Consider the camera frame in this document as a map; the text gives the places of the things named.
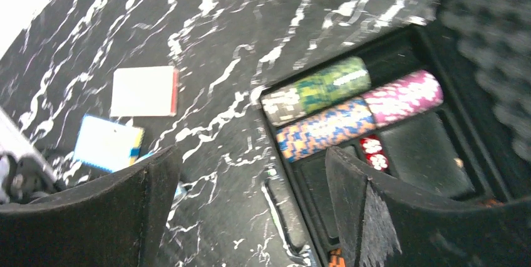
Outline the black poker set case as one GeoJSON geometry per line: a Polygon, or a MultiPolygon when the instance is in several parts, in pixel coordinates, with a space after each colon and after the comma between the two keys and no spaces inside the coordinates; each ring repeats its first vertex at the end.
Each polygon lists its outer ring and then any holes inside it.
{"type": "Polygon", "coordinates": [[[419,70],[441,85],[441,105],[332,147],[368,164],[360,140],[376,135],[389,162],[380,172],[421,190],[485,207],[530,199],[530,0],[439,1],[428,24],[396,29],[259,92],[257,109],[311,237],[299,251],[288,251],[295,263],[328,266],[329,252],[341,248],[325,168],[331,147],[289,162],[277,131],[419,70]],[[329,105],[271,124],[263,96],[317,72],[336,72],[340,61],[354,56],[366,64],[367,90],[336,88],[329,105]]]}

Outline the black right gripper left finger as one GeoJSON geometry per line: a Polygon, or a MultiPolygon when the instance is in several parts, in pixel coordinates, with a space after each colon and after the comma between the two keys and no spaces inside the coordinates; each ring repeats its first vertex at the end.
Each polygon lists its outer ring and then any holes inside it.
{"type": "Polygon", "coordinates": [[[153,266],[180,177],[175,147],[27,204],[1,206],[2,266],[153,266]]]}

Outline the purple white chip stack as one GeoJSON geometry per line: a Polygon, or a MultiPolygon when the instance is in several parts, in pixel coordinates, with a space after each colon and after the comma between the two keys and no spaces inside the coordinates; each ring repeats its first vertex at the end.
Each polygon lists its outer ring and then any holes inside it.
{"type": "Polygon", "coordinates": [[[426,70],[402,78],[362,94],[378,127],[385,127],[423,113],[443,103],[442,87],[426,70]]]}

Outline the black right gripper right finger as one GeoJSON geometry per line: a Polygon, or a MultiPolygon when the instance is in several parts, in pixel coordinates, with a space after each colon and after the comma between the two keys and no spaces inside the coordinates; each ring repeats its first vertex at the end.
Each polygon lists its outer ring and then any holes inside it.
{"type": "Polygon", "coordinates": [[[348,266],[529,266],[530,199],[485,207],[421,190],[339,147],[326,177],[348,266]]]}

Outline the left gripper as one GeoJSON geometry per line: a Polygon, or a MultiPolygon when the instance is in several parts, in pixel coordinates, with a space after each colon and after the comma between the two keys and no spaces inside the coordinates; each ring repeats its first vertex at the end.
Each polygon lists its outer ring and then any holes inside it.
{"type": "Polygon", "coordinates": [[[1,203],[27,204],[57,192],[48,161],[1,110],[1,203]]]}

